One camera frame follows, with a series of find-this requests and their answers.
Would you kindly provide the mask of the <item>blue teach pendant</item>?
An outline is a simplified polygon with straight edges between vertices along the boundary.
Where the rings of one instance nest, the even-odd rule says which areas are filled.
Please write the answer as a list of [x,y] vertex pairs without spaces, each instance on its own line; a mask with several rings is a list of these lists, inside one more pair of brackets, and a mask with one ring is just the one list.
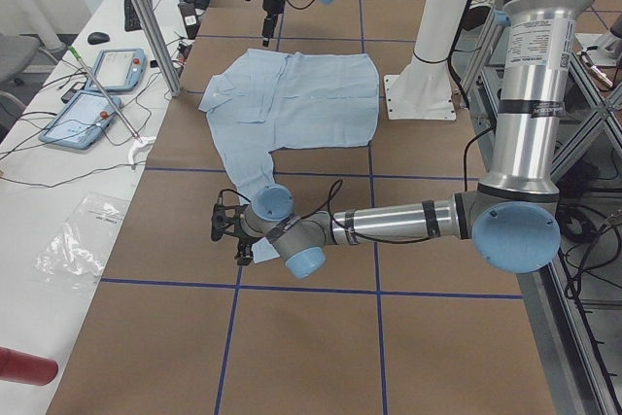
[[72,150],[86,150],[99,140],[116,109],[98,92],[78,91],[49,122],[38,139]]
[[145,71],[143,49],[116,49],[99,52],[91,71],[97,81],[111,93],[134,90]]

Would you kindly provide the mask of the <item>clear plastic bag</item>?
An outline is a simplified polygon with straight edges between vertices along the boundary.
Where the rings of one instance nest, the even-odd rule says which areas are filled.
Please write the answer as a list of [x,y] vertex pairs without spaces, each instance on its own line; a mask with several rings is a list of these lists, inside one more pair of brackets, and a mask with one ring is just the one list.
[[128,207],[127,200],[88,193],[35,259],[35,276],[72,288],[98,282]]

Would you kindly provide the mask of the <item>near blue teach pendant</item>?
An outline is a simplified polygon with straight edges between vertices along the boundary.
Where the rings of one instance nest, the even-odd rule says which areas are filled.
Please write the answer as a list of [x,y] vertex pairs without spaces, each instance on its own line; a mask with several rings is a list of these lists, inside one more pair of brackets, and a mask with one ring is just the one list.
[[99,140],[116,109],[98,92],[78,91],[49,122],[38,139],[72,150],[86,150]]

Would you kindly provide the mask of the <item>black keyboard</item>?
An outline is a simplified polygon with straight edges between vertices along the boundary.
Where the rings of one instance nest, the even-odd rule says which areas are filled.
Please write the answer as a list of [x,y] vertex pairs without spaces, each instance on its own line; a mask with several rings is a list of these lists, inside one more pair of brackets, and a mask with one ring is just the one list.
[[125,32],[137,31],[142,29],[140,18],[138,17],[138,12],[131,0],[123,0],[123,12],[123,27]]

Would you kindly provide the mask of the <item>light blue button shirt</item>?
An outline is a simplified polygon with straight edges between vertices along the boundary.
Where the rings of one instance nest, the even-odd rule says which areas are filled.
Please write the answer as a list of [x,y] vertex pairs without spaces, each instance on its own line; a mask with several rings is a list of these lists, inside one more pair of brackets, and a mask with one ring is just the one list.
[[373,138],[378,72],[365,54],[249,49],[200,101],[230,181],[252,198],[273,184],[272,152],[350,148]]

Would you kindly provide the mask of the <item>red cylinder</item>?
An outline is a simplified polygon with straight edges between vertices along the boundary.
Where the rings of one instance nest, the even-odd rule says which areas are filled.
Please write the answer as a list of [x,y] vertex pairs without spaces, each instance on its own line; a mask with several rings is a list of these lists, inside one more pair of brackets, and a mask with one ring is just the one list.
[[1,348],[1,379],[3,381],[45,386],[58,373],[56,361]]

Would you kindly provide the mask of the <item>black computer mouse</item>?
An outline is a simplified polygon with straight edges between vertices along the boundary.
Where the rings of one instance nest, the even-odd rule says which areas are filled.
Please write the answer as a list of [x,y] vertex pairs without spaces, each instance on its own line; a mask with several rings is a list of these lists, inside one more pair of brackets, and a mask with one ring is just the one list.
[[90,33],[86,40],[90,45],[100,45],[108,43],[110,41],[110,36],[105,32],[95,31]]

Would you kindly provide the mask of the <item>long grabber stick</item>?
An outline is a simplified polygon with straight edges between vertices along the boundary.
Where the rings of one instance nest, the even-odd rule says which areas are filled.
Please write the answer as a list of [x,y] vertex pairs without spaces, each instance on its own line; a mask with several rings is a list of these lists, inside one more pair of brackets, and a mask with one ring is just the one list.
[[113,107],[115,113],[117,114],[117,116],[119,117],[121,122],[124,124],[124,126],[127,128],[127,130],[130,132],[132,138],[134,139],[134,142],[132,143],[132,146],[131,146],[131,148],[130,148],[130,150],[128,152],[127,158],[128,158],[128,163],[130,164],[130,166],[132,168],[135,168],[138,165],[138,162],[135,160],[135,157],[136,157],[137,153],[140,150],[142,150],[142,149],[152,145],[156,141],[156,138],[154,136],[153,137],[141,136],[139,134],[138,130],[131,124],[131,122],[122,113],[121,108],[112,99],[112,96],[108,93],[108,91],[96,79],[94,73],[85,64],[85,62],[83,61],[82,57],[75,50],[75,48],[73,46],[70,46],[68,48],[68,50],[69,50],[70,53],[72,53],[72,55],[79,62],[81,67],[85,70],[86,75],[95,84],[95,86],[98,89],[98,91],[104,96],[104,98],[107,100],[107,102]]

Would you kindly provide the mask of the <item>far blue teach pendant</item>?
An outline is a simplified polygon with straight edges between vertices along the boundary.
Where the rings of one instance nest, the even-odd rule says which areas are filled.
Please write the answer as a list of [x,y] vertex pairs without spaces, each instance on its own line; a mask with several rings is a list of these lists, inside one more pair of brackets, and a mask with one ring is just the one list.
[[134,90],[145,71],[143,49],[116,49],[99,52],[91,71],[97,81],[111,93]]

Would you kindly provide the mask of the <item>aluminium frame post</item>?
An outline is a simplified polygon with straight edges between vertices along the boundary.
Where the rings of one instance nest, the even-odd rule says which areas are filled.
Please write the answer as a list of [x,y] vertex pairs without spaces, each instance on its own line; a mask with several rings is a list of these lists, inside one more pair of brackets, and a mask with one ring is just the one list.
[[181,92],[181,83],[173,61],[169,55],[159,25],[156,21],[155,13],[149,0],[131,0],[137,11],[143,31],[147,37],[152,53],[158,63],[160,72],[167,84],[172,97],[176,97]]

